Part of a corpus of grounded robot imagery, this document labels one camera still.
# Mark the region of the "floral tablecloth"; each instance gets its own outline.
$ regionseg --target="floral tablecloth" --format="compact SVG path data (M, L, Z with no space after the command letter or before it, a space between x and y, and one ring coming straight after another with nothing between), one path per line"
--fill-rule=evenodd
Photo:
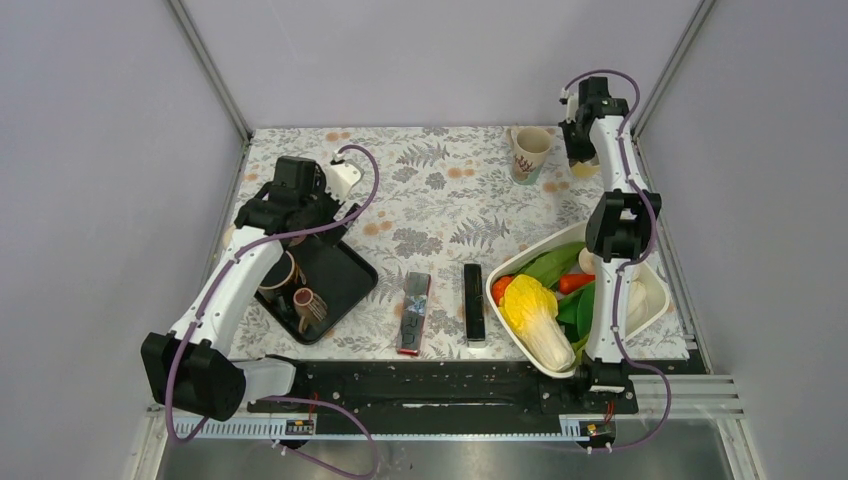
M269 181L280 155L327 164L332 151L356 143L380 164L381 184L371 207L344 241L379 272L373 292L314 345L301 345L252 301L238 327L230 356L280 354L300 359L408 359L395 351L407 272L432 276L425 359L519 359L522 354L491 311L487 347L465 345L462 266L479 263L483 278L528 245L588 218L602 193L599 175L576 179L568 168L562 133L536 185L509 177L511 154L504 127L275 128L253 138L235 211ZM348 161L364 172L349 200L364 200L373 173L361 154ZM649 261L660 268L657 255ZM673 306L627 342L637 358L688 358Z

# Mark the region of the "ceramic mug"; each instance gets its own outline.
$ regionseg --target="ceramic mug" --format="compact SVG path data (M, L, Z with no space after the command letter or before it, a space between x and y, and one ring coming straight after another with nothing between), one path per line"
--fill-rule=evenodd
M539 127L509 127L506 138L512 149L512 179L521 185L536 183L551 152L551 134Z

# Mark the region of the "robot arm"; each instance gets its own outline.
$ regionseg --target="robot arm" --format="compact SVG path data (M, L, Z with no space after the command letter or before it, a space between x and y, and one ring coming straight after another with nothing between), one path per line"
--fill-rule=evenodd
M157 402L165 403L168 372L189 332L174 385L175 407L225 421L242 402L289 392L295 376L292 364L276 358L227 359L250 299L281 259L284 247L280 241L269 241L240 257L238 252L269 235L331 222L361 178L356 167L343 161L322 169L311 160L278 159L274 181L239 210L238 228L188 311L167 335L150 333L142 344L142 360ZM204 305L209 291L212 295ZM202 310L199 321L198 310Z
M627 302L616 298L629 297L631 278L638 268L632 263L644 253L651 235L648 207L633 185L645 193L655 214L659 214L662 201L658 194L647 192L634 164L629 124L622 126L629 112L627 102L610 96L605 77L581 81L578 93L564 91L560 101L566 105L566 119L560 126L569 159L596 157L605 192L586 226L586 248L595 255L596 295L581 365L583 378L590 391L619 393L627 375L613 333L617 328L620 338L627 335Z

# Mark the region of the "white cable clip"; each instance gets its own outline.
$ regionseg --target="white cable clip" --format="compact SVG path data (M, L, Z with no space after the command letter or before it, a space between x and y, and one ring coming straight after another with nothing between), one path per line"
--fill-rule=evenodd
M341 148L339 148L338 150L333 150L333 160L330 162L333 165L344 163L344 158L342 158L342 155L344 155L344 153L340 152L339 150L341 150Z

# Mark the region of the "white wall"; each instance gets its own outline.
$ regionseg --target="white wall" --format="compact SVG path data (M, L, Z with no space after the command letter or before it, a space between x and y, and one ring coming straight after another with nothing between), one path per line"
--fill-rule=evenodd
M0 478L118 478L240 141L163 1L5 1L0 45Z
M554 124L586 70L649 92L698 0L185 3L257 128Z
M643 138L770 479L844 478L848 3L719 2Z

